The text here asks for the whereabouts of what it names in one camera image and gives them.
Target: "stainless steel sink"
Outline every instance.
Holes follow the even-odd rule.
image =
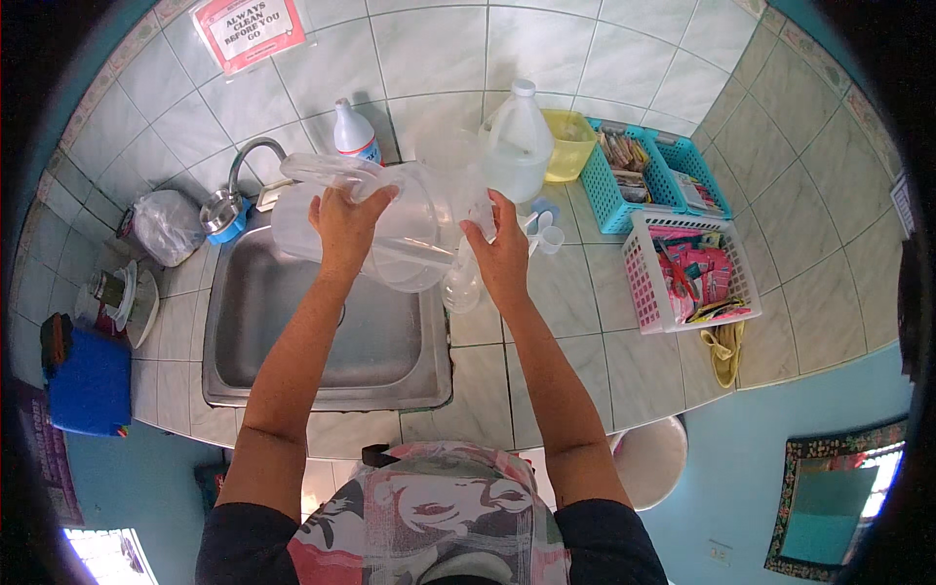
[[[210,404],[244,406],[319,265],[279,251],[272,213],[222,246],[205,328],[202,388]],[[438,287],[408,294],[359,275],[344,304],[313,410],[435,407],[452,393]]]

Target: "person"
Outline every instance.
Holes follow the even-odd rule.
[[[496,191],[493,242],[470,221],[461,228],[513,333],[558,511],[536,495],[526,461],[440,441],[365,449],[351,479],[302,522],[309,411],[374,224],[397,193],[384,187],[356,204],[330,187],[313,199],[321,270],[257,374],[196,582],[666,585],[598,412],[527,293],[527,239]]]

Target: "yellow plastic container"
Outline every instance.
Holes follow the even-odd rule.
[[[547,183],[568,183],[578,178],[588,157],[592,155],[594,143],[598,141],[594,130],[577,111],[540,110],[556,146],[546,168]]]

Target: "hand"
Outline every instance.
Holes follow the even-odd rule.
[[[527,294],[527,263],[529,243],[517,223],[517,207],[507,197],[488,189],[494,202],[494,225],[497,236],[488,243],[481,228],[474,222],[463,220],[461,231],[475,251],[481,279],[501,314],[506,314],[530,302]]]
[[[320,273],[349,281],[358,275],[371,250],[377,218],[399,193],[399,187],[387,185],[364,201],[355,203],[346,187],[332,186],[322,197],[312,197],[309,223],[322,238]]]

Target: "always clean before you go sign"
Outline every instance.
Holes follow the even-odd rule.
[[[226,75],[305,41],[293,0],[206,0],[190,13]]]

